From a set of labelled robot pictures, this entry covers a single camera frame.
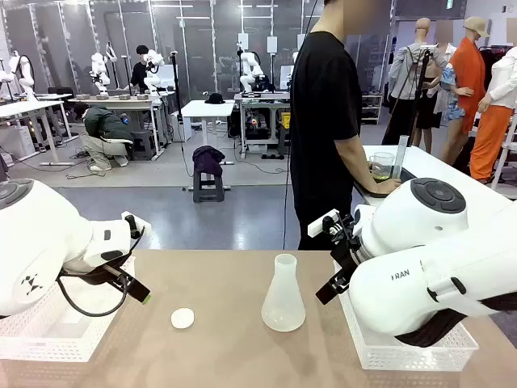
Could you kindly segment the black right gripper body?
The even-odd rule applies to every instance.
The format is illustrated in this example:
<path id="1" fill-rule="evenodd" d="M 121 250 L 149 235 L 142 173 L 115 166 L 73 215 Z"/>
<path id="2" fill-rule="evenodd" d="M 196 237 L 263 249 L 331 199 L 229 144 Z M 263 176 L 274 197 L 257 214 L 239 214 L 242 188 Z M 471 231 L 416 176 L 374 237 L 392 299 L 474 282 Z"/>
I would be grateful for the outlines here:
<path id="1" fill-rule="evenodd" d="M 329 284 L 335 292 L 345 292 L 349 287 L 352 274 L 361 263 L 370 259 L 370 254 L 359 235 L 339 232 L 332 238 L 332 242 L 334 248 L 330 255 L 340 269 L 330 278 Z"/>

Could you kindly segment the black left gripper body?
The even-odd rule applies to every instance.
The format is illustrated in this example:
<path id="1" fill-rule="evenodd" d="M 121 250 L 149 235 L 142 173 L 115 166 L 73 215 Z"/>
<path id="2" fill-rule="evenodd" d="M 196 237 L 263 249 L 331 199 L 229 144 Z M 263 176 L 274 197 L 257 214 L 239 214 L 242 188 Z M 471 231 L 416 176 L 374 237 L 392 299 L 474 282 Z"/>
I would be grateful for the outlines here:
<path id="1" fill-rule="evenodd" d="M 124 280 L 131 284 L 134 277 L 122 269 L 122 265 L 126 260 L 126 258 L 121 258 L 107 261 L 88 273 L 71 272 L 62 268 L 59 276 L 77 277 L 89 285 L 101 285 L 104 283 L 122 285 Z"/>

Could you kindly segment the person's right hand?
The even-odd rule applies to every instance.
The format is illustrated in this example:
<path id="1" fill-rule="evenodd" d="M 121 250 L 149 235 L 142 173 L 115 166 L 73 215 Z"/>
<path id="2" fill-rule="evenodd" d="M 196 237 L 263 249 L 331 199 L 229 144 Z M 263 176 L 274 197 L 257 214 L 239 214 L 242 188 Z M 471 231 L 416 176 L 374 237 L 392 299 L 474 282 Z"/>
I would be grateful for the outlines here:
<path id="1" fill-rule="evenodd" d="M 388 195 L 395 191 L 400 185 L 401 180 L 399 179 L 387 179 L 377 183 L 374 192 L 378 195 Z"/>

